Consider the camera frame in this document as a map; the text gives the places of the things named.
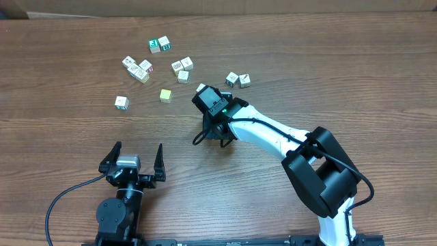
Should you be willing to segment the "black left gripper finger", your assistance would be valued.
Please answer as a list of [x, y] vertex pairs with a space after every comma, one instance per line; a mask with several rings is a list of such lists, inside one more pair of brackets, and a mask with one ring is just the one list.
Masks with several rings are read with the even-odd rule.
[[158, 182], [166, 181], [166, 171], [163, 161], [163, 145], [160, 143], [154, 161], [154, 177]]
[[98, 167], [98, 171], [100, 173], [107, 173], [110, 168], [116, 164], [116, 161], [120, 155], [121, 148], [122, 143], [120, 141], [117, 141], [113, 146], [112, 150], [100, 162]]

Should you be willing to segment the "wooden block red 3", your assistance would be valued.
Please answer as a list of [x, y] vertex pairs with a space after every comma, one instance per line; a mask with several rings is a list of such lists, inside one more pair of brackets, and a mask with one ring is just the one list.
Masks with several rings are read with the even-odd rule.
[[203, 83], [200, 83], [199, 86], [196, 89], [196, 92], [200, 92], [206, 85], [204, 85]]

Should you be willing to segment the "wooden block blue X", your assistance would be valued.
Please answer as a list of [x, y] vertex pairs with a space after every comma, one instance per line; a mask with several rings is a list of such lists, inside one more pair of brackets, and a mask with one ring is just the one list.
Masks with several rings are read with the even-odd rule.
[[240, 87], [249, 87], [251, 85], [251, 79], [249, 74], [242, 74], [239, 76]]

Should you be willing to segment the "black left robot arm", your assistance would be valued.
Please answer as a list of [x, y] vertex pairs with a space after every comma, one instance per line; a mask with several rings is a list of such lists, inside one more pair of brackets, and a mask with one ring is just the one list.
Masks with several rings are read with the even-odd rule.
[[103, 200], [96, 210], [98, 233], [94, 245], [141, 245], [137, 233], [144, 189], [155, 189], [157, 182], [166, 181], [163, 146], [159, 145], [153, 174], [141, 174], [137, 154], [120, 153], [122, 143], [116, 142], [100, 162], [98, 171], [117, 188], [116, 196]]

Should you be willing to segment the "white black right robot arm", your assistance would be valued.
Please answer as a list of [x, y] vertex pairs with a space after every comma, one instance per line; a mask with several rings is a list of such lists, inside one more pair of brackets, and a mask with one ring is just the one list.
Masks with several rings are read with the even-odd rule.
[[203, 114], [203, 130], [193, 144], [217, 139], [222, 148], [233, 140], [252, 143], [278, 158], [296, 194], [318, 216], [319, 242], [355, 245], [352, 206], [361, 176], [331, 132], [286, 126], [261, 114], [230, 93], [202, 85], [192, 99]]

